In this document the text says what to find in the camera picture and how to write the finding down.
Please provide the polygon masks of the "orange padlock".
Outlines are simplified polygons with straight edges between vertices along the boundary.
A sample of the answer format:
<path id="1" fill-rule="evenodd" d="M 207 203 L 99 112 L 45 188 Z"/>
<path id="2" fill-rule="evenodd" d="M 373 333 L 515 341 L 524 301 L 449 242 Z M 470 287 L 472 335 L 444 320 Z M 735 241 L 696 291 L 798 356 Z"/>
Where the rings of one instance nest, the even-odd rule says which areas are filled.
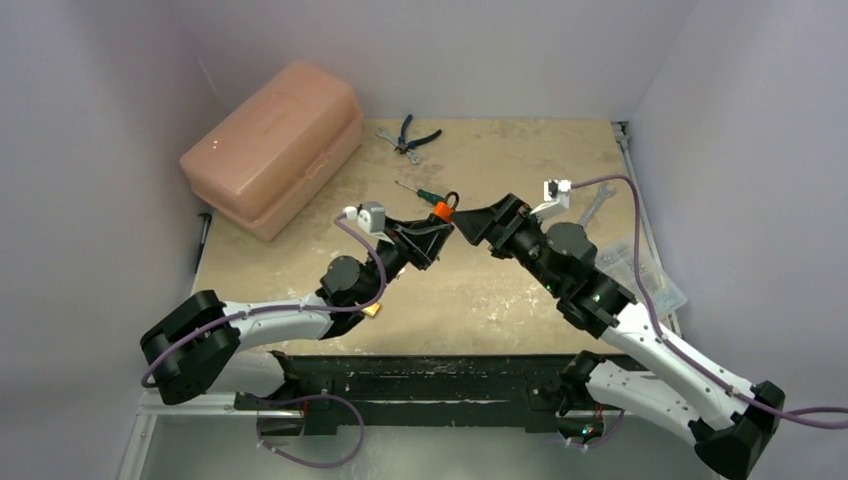
<path id="1" fill-rule="evenodd" d="M 459 194 L 455 191 L 450 191 L 433 207 L 433 214 L 443 221 L 451 223 L 452 215 L 458 207 L 459 202 Z"/>

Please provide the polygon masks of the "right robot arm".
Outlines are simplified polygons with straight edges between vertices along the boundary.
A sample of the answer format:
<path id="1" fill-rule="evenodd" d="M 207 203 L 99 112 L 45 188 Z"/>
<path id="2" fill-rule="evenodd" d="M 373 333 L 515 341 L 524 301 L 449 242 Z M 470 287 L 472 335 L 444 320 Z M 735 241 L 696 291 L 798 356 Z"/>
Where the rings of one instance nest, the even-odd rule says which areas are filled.
<path id="1" fill-rule="evenodd" d="M 632 373 L 602 355 L 581 352 L 561 372 L 557 389 L 539 390 L 559 414 L 589 403 L 619 407 L 683 439 L 722 477 L 750 476 L 778 420 L 747 401 L 779 408 L 785 401 L 779 387 L 739 377 L 656 326 L 645 304 L 596 267 L 597 248 L 582 226 L 566 222 L 544 229 L 512 194 L 489 207 L 456 211 L 452 220 L 470 244 L 487 242 L 493 257 L 516 259 L 568 323 L 644 367 Z"/>

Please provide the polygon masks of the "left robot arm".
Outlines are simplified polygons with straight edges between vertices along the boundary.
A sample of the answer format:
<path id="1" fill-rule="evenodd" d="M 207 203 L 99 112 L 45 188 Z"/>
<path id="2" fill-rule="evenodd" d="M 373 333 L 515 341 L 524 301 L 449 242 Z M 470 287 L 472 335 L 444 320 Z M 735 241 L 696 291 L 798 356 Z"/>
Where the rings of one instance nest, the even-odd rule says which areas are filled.
<path id="1" fill-rule="evenodd" d="M 454 226 L 436 214 L 415 221 L 388 219 L 376 245 L 350 227 L 344 230 L 366 248 L 367 259 L 335 257 L 308 295 L 247 304 L 226 302 L 207 289 L 186 298 L 142 335 L 147 362 L 142 386 L 157 390 L 164 404 L 178 405 L 207 393 L 246 350 L 348 333 L 402 270 L 426 270 L 436 262 Z"/>

